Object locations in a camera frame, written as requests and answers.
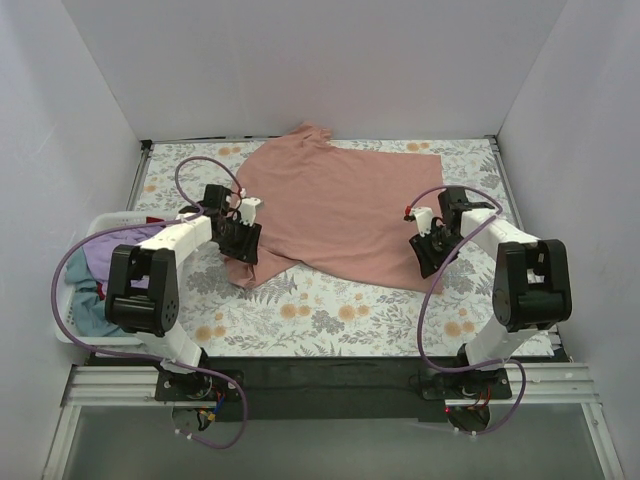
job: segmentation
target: floral tablecloth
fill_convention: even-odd
[[[208,155],[235,171],[262,143],[155,145],[136,210],[177,211],[184,206],[173,183],[180,160]],[[512,220],[488,140],[332,143],[341,148],[438,154],[446,183],[486,191],[504,205],[506,218]],[[201,198],[207,183],[229,184],[225,173],[210,163],[194,162],[184,172],[182,183],[192,198]],[[463,249],[445,274],[443,293],[430,302],[424,328],[428,353],[455,355],[484,326],[492,313],[493,270],[494,262],[478,247],[470,244]],[[246,291],[227,281],[217,246],[210,243],[185,262],[180,295],[180,322],[212,356],[418,354],[416,323],[424,295],[417,292],[349,282],[305,265]],[[544,333],[516,352],[552,353]]]

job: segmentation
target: black mounting plate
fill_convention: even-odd
[[[457,361],[433,360],[443,366]],[[406,418],[444,423],[444,399],[464,398],[458,383],[447,383],[446,378],[456,375],[440,377],[419,357],[214,357],[201,366],[238,381],[250,399],[255,420]],[[499,377],[495,391],[492,386],[492,398],[511,397],[502,378],[506,374]],[[165,388],[169,379],[170,374],[158,376],[156,400],[197,405],[170,383]],[[447,386],[448,393],[436,393],[441,385]],[[239,421],[242,404],[237,392],[220,381],[216,387],[228,395],[216,421]]]

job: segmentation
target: gray floor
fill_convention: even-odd
[[[475,440],[411,423],[254,421],[236,447],[216,452],[175,435],[168,407],[85,407],[65,478],[603,478],[580,405],[524,405],[502,430]],[[235,428],[206,434],[224,440]]]

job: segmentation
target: red wire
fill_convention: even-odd
[[[489,400],[491,400],[491,387],[487,387],[487,399],[485,400],[484,405],[482,405],[481,408],[484,408],[487,405],[489,405]]]

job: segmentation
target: purple cloth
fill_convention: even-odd
[[[87,257],[87,266],[96,282],[102,283],[102,291],[107,291],[107,280],[109,280],[109,269],[111,267],[111,254],[118,245],[137,245],[144,240],[148,240],[162,231],[162,227],[148,226],[134,228],[122,232],[110,233],[91,240],[84,248]],[[143,278],[131,282],[134,287],[147,288],[149,279]]]

